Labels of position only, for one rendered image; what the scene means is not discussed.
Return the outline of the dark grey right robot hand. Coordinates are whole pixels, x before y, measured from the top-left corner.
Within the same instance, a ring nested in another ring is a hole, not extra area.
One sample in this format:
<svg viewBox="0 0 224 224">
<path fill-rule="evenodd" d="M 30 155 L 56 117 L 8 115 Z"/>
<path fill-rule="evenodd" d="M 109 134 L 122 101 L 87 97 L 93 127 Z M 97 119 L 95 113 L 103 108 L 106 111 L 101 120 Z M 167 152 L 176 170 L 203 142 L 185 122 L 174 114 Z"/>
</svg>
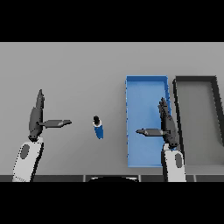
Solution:
<svg viewBox="0 0 224 224">
<path fill-rule="evenodd" d="M 179 145 L 179 142 L 177 141 L 177 130 L 164 97 L 161 98 L 157 107 L 160 114 L 161 128 L 137 129 L 136 133 L 142 134 L 145 137 L 162 137 L 164 142 L 168 144 L 168 147 L 174 149 Z"/>
</svg>

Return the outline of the blue bin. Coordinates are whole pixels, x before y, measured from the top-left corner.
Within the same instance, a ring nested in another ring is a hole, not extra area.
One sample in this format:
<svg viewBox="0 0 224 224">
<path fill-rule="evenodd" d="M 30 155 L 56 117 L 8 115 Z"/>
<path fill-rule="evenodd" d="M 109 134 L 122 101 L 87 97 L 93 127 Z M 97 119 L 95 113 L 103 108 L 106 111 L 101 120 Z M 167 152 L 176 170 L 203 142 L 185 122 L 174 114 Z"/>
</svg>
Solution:
<svg viewBox="0 0 224 224">
<path fill-rule="evenodd" d="M 166 75 L 127 75 L 125 80 L 126 136 L 129 168 L 161 167 L 161 136 L 138 134 L 140 129 L 161 129 L 158 110 L 165 98 L 171 110 L 168 77 Z"/>
</svg>

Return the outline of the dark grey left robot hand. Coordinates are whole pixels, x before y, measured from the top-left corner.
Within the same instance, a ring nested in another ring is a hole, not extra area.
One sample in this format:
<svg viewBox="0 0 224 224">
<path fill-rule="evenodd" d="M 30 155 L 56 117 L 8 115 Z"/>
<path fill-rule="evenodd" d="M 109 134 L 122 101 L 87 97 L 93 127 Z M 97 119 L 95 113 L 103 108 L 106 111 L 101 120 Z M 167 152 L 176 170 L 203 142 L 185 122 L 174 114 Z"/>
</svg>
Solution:
<svg viewBox="0 0 224 224">
<path fill-rule="evenodd" d="M 57 129 L 71 124 L 71 120 L 44 120 L 44 104 L 45 96 L 42 90 L 38 91 L 38 96 L 35 106 L 31 110 L 29 120 L 29 136 L 32 142 L 37 142 L 39 136 L 42 134 L 43 128 Z"/>
</svg>

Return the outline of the dark grey bin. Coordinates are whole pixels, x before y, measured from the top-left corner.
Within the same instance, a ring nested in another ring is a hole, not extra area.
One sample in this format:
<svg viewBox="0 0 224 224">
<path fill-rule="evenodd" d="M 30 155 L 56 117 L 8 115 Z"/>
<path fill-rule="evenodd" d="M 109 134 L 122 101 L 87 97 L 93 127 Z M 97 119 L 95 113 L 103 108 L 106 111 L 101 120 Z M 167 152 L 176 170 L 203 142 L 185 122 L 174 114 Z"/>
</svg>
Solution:
<svg viewBox="0 0 224 224">
<path fill-rule="evenodd" d="M 173 80 L 180 149 L 188 167 L 224 167 L 224 112 L 216 76 Z"/>
</svg>

